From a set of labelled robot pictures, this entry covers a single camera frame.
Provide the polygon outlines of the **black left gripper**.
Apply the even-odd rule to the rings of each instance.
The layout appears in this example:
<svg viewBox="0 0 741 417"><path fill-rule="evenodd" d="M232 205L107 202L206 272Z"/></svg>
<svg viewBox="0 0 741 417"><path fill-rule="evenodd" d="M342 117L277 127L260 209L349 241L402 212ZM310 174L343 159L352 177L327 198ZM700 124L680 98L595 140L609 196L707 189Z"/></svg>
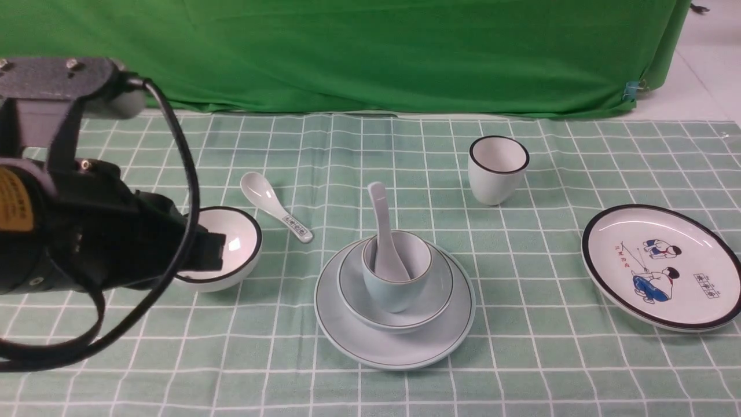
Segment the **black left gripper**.
<svg viewBox="0 0 741 417"><path fill-rule="evenodd" d="M102 290L146 290L162 279L185 237L189 216L159 193L132 190L119 166L77 159L71 171L35 161L44 216L36 290L82 290L75 267Z"/></svg>

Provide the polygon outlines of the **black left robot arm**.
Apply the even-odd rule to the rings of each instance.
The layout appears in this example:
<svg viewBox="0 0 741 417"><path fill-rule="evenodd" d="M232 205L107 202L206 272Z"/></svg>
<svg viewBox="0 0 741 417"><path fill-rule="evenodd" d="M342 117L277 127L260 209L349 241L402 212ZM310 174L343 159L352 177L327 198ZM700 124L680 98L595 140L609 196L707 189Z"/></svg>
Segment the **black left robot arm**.
<svg viewBox="0 0 741 417"><path fill-rule="evenodd" d="M188 222L170 198L131 190L113 163L2 158L2 293L153 288Z"/></svg>

